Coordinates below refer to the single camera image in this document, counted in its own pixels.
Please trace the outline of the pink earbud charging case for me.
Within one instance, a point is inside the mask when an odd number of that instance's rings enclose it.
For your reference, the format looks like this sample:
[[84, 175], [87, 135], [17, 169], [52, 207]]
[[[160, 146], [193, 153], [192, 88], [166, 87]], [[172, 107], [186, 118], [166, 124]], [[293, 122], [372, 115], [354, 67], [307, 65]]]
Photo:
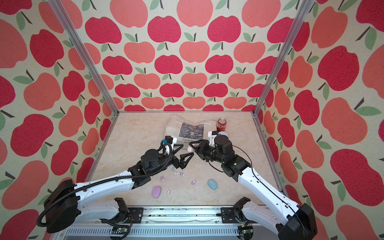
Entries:
[[194, 146], [188, 146], [187, 150], [188, 150], [188, 152], [193, 153], [193, 152], [195, 152], [195, 147]]

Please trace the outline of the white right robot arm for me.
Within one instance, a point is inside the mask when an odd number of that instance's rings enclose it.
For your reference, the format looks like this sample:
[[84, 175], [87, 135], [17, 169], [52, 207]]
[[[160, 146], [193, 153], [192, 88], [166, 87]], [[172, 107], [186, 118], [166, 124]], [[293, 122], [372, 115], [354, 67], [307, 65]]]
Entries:
[[299, 205], [269, 184], [250, 161], [235, 153], [227, 136], [219, 135], [213, 142], [198, 140], [189, 145], [202, 160], [221, 163], [227, 176], [246, 187], [266, 205], [265, 208], [260, 207], [248, 198], [239, 200], [234, 208], [246, 220], [262, 225], [280, 240], [312, 240], [317, 235], [314, 210], [307, 204]]

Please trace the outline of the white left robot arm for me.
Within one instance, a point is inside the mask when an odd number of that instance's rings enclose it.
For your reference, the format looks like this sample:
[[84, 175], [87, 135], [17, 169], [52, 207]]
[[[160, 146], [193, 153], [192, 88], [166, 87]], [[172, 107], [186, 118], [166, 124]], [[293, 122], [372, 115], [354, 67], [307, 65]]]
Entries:
[[70, 180], [63, 181], [45, 200], [44, 210], [38, 216], [36, 225], [46, 228], [48, 233], [57, 233], [85, 216], [82, 207], [87, 204], [114, 193], [139, 188], [169, 166], [184, 169], [194, 153], [176, 157], [182, 147], [177, 144], [174, 150], [171, 144], [162, 143], [159, 149], [146, 151], [136, 165], [109, 178], [77, 184]]

